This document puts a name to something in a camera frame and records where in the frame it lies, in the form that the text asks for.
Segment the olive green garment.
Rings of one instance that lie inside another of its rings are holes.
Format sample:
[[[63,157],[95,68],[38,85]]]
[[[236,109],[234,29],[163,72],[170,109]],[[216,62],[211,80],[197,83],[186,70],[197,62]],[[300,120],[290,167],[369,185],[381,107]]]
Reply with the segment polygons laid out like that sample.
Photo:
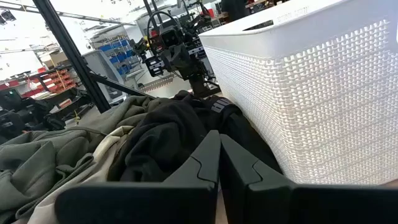
[[[99,143],[121,126],[136,126],[156,101],[130,96],[60,131],[29,131],[0,145],[0,224],[27,223],[34,208],[93,163]]]

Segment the rack with blue bins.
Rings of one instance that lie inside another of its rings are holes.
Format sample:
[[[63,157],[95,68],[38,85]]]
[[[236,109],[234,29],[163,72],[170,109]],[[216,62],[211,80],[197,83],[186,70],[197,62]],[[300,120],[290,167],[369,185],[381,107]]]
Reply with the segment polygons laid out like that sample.
[[[120,75],[126,76],[133,69],[135,52],[126,38],[117,36],[113,39],[105,39],[98,50],[105,53]]]

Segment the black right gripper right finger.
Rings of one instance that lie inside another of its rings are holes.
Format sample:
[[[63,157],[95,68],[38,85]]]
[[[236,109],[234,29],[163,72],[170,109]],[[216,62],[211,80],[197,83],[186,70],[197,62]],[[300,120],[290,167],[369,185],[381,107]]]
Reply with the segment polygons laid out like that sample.
[[[222,134],[229,224],[398,224],[398,189],[296,184]]]

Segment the black machine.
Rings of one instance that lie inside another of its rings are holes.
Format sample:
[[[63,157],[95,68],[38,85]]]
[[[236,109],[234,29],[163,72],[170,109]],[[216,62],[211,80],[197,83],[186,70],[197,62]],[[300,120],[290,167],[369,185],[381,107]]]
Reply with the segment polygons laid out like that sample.
[[[0,144],[29,131],[58,131],[65,122],[44,100],[23,98],[15,89],[0,90]]]

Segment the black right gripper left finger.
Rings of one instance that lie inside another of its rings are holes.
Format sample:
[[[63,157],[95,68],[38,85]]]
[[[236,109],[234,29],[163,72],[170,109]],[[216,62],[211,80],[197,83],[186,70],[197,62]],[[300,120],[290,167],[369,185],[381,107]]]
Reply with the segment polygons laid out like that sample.
[[[210,131],[162,182],[85,183],[55,201],[59,224],[214,224],[221,139]]]

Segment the cardboard box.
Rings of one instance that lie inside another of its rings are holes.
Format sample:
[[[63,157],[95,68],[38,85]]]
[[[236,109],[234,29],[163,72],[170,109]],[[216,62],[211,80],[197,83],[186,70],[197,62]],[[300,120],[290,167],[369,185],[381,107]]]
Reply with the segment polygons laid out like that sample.
[[[47,59],[44,61],[44,63],[48,67],[57,67],[61,65],[65,65],[68,61],[67,56],[65,55],[64,51],[57,51],[57,52],[52,52],[49,54]]]

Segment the shelf with red bins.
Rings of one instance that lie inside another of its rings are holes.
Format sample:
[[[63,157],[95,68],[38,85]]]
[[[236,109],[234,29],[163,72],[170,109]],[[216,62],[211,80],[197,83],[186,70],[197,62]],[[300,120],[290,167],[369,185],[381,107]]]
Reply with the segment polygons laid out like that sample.
[[[21,73],[0,80],[0,91],[16,91],[21,97],[41,97],[54,95],[76,87],[77,75],[71,73],[72,66],[66,65],[46,70],[44,67],[35,73]]]

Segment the plain black garment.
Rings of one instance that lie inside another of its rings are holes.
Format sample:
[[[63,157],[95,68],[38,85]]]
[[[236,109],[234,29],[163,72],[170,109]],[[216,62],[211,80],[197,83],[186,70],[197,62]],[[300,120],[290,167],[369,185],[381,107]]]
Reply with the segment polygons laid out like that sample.
[[[176,171],[212,129],[218,114],[187,91],[161,98],[128,135],[108,181],[161,182]]]

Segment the person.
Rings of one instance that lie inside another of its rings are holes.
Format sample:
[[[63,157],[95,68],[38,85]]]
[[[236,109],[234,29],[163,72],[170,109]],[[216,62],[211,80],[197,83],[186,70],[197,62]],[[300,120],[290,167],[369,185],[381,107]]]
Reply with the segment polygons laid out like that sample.
[[[221,0],[221,11],[227,13],[229,21],[233,22],[249,15],[246,3],[247,0]]]

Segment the black garment with white print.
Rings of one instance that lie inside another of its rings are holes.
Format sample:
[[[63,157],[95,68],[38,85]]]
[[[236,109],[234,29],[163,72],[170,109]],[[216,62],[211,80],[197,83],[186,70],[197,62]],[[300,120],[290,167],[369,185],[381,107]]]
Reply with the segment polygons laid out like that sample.
[[[201,102],[206,111],[200,114],[200,118],[207,130],[215,129],[229,136],[263,163],[282,173],[269,145],[252,127],[238,106],[227,98],[215,95],[202,99]]]

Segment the cream beige garment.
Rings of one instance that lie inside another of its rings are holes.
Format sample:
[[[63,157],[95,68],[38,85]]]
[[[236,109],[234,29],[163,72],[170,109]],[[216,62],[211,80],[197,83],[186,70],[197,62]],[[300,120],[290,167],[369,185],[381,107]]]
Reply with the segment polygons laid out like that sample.
[[[109,168],[134,126],[121,126],[107,135],[93,153],[93,163],[81,174],[63,184],[35,206],[27,224],[59,224],[55,214],[55,200],[67,189],[84,182],[104,182]]]

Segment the white woven plastic laundry basket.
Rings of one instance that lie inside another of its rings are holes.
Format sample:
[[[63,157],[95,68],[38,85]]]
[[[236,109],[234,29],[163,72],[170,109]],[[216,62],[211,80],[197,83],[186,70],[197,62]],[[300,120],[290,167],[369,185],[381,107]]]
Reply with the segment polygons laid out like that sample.
[[[398,0],[288,0],[200,40],[288,178],[398,180]]]

